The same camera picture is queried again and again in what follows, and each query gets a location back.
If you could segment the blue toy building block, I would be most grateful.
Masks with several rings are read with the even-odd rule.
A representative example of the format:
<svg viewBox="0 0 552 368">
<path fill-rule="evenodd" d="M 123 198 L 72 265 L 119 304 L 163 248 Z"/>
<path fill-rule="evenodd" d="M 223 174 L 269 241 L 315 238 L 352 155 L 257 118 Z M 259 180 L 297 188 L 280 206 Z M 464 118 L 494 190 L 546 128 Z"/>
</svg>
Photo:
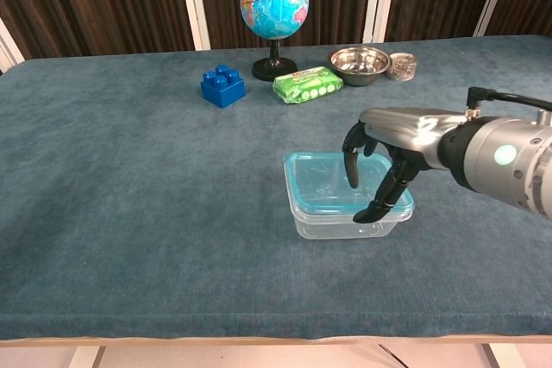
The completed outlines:
<svg viewBox="0 0 552 368">
<path fill-rule="evenodd" d="M 218 65 L 214 71 L 203 74 L 201 91 L 204 100 L 222 109 L 246 95 L 240 73 L 226 65 Z"/>
</svg>

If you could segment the white metal table leg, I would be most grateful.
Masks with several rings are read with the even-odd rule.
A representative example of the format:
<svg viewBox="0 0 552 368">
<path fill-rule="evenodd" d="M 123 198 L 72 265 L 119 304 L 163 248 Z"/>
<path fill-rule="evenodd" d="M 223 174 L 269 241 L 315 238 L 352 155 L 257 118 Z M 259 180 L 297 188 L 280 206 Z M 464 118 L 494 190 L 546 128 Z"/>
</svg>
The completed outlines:
<svg viewBox="0 0 552 368">
<path fill-rule="evenodd" d="M 67 368 L 100 368 L 105 346 L 77 346 Z"/>
<path fill-rule="evenodd" d="M 481 345 L 491 368 L 525 368 L 524 361 L 514 344 L 487 343 Z"/>
</svg>

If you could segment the blue table cloth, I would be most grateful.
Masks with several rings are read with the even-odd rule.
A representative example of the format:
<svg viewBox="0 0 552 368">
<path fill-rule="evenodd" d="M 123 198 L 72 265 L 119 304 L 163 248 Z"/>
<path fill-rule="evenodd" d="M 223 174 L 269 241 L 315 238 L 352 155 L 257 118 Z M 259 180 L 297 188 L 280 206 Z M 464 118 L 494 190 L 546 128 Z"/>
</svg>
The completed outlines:
<svg viewBox="0 0 552 368">
<path fill-rule="evenodd" d="M 552 101 L 552 37 L 384 45 L 417 57 L 287 105 L 262 50 L 32 59 L 0 76 L 0 340 L 50 337 L 552 335 L 552 221 L 458 186 L 410 185 L 387 236 L 306 240 L 294 152 L 339 152 L 360 112 L 463 110 L 481 86 Z M 236 69 L 246 95 L 202 97 Z"/>
</svg>

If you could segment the clear plastic food container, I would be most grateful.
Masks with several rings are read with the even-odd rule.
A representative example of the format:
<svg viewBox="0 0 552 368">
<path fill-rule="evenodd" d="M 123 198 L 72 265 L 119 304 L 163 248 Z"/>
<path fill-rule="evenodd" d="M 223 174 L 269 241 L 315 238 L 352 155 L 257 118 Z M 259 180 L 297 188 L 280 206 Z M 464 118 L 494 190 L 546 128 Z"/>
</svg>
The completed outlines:
<svg viewBox="0 0 552 368">
<path fill-rule="evenodd" d="M 308 240 L 334 240 L 374 238 L 388 235 L 397 224 L 411 218 L 415 203 L 409 191 L 405 191 L 393 209 L 380 221 L 359 224 L 353 221 L 354 215 L 311 215 L 294 205 L 294 198 L 285 182 L 290 209 L 297 232 Z"/>
</svg>

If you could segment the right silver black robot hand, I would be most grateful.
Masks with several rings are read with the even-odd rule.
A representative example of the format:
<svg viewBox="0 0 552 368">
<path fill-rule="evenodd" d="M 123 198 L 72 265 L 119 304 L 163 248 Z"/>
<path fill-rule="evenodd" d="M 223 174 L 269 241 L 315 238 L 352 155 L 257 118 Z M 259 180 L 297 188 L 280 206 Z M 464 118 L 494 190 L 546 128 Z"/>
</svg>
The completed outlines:
<svg viewBox="0 0 552 368">
<path fill-rule="evenodd" d="M 437 150 L 446 133 L 465 123 L 464 114 L 420 108 L 371 108 L 348 131 L 342 144 L 349 185 L 359 186 L 358 150 L 373 154 L 379 144 L 386 147 L 392 166 L 368 206 L 354 215 L 356 223 L 375 223 L 385 217 L 402 196 L 409 182 L 421 171 L 445 168 Z"/>
</svg>

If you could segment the green wet wipes pack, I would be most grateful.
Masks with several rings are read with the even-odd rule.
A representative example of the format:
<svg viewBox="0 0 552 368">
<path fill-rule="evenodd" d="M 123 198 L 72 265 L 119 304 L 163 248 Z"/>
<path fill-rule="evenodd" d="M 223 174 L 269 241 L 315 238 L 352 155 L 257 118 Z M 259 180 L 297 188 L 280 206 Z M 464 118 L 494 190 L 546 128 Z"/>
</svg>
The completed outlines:
<svg viewBox="0 0 552 368">
<path fill-rule="evenodd" d="M 287 104 L 306 103 L 342 87 L 342 79 L 325 66 L 282 75 L 273 81 L 273 91 Z"/>
</svg>

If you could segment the stainless steel bowl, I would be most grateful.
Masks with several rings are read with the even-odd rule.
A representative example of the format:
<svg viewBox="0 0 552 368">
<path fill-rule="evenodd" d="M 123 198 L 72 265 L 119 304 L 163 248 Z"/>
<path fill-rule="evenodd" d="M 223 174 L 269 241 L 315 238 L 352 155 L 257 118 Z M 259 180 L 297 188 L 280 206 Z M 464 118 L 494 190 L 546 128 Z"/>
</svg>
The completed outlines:
<svg viewBox="0 0 552 368">
<path fill-rule="evenodd" d="M 375 47 L 345 47 L 335 50 L 329 57 L 330 70 L 344 84 L 354 87 L 373 84 L 390 67 L 388 53 Z"/>
</svg>

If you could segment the blue translucent plastic lid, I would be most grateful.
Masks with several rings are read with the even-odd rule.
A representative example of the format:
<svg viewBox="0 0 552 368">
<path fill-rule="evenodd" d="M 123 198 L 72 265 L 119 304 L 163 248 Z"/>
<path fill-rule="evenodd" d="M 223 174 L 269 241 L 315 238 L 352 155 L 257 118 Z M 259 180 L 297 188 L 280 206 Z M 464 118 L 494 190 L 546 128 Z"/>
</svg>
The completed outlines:
<svg viewBox="0 0 552 368">
<path fill-rule="evenodd" d="M 293 153 L 285 160 L 294 205 L 311 215 L 354 215 L 375 198 L 391 167 L 377 153 L 358 156 L 359 185 L 349 185 L 341 153 Z"/>
</svg>

